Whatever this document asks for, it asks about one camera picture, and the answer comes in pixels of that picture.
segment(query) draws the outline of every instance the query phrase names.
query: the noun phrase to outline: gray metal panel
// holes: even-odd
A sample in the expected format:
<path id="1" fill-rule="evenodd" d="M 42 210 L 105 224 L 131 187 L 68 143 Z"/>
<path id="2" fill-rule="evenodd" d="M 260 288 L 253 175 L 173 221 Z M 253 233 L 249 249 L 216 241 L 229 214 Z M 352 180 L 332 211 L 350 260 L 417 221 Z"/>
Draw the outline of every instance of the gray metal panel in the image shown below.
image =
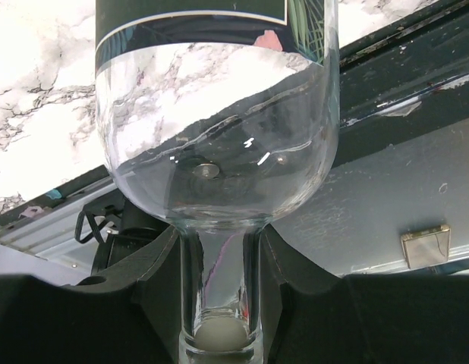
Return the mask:
<path id="1" fill-rule="evenodd" d="M 0 275 L 34 275 L 55 285 L 77 284 L 88 274 L 62 267 L 0 245 Z"/>
<path id="2" fill-rule="evenodd" d="M 38 218 L 23 227 L 0 230 L 0 244 L 24 252 L 40 253 L 44 249 L 72 239 L 77 215 L 83 206 L 115 188 L 111 178 L 102 180 L 94 188 L 85 190 L 81 197 L 57 211 Z M 86 222 L 83 227 L 83 235 L 88 234 L 90 229 Z"/>
<path id="3" fill-rule="evenodd" d="M 469 120 L 333 169 L 274 226 L 342 275 L 405 270 L 400 234 L 442 223 L 452 229 L 450 260 L 469 256 Z"/>

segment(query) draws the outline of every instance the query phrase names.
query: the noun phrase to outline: dark surface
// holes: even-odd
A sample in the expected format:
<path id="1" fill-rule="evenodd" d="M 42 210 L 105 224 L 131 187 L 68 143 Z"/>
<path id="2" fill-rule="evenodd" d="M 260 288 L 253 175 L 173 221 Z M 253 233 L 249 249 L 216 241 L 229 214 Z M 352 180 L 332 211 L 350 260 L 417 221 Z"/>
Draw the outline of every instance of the dark surface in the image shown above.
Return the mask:
<path id="1" fill-rule="evenodd" d="M 261 240 L 269 363 L 469 363 L 469 277 L 336 278 Z M 173 228 L 76 287 L 0 276 L 0 363 L 173 363 L 181 324 Z"/>
<path id="2" fill-rule="evenodd" d="M 469 72 L 469 0 L 440 0 L 344 47 L 341 57 L 342 128 L 334 166 L 469 117 L 469 83 L 440 89 L 442 81 Z M 422 104 L 408 116 L 375 115 L 377 105 L 413 93 L 423 95 Z M 63 199 L 40 196 L 2 214 L 0 226 L 27 219 L 19 215 L 28 206 L 60 207 L 107 175 L 101 166 L 79 176 L 58 188 Z"/>

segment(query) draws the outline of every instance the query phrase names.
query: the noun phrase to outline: clear glass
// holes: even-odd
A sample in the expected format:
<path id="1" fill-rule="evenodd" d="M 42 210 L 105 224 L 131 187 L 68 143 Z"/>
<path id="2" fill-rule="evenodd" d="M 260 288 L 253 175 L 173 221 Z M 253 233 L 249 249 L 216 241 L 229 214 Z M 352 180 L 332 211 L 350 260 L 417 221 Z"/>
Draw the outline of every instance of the clear glass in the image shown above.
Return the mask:
<path id="1" fill-rule="evenodd" d="M 181 232 L 181 363 L 263 362 L 260 232 L 307 201 L 334 160 L 336 11 L 326 0 L 319 63 L 267 31 L 253 45 L 138 49 L 96 76 L 107 169 Z"/>

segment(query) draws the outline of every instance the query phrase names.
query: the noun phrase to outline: bottle neck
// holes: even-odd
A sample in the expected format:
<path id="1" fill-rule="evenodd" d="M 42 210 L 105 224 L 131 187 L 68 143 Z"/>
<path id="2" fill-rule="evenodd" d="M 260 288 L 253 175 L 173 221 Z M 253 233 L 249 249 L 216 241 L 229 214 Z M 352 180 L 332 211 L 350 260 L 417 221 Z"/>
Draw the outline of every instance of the bottle neck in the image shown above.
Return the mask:
<path id="1" fill-rule="evenodd" d="M 200 350 L 240 350 L 260 332 L 259 227 L 181 231 L 183 334 Z"/>

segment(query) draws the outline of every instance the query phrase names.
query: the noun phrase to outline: dark green label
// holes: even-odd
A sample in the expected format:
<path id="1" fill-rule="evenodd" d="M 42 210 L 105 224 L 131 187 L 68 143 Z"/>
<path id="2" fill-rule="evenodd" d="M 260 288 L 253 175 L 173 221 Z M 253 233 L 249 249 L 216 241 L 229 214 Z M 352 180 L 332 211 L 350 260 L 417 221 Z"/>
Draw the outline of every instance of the dark green label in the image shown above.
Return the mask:
<path id="1" fill-rule="evenodd" d="M 96 0 L 97 71 L 127 52 L 186 42 L 265 46 L 322 64 L 324 0 Z"/>
<path id="2" fill-rule="evenodd" d="M 290 0 L 96 0 L 96 44 L 109 33 L 136 20 L 175 14 L 236 14 L 287 23 Z"/>

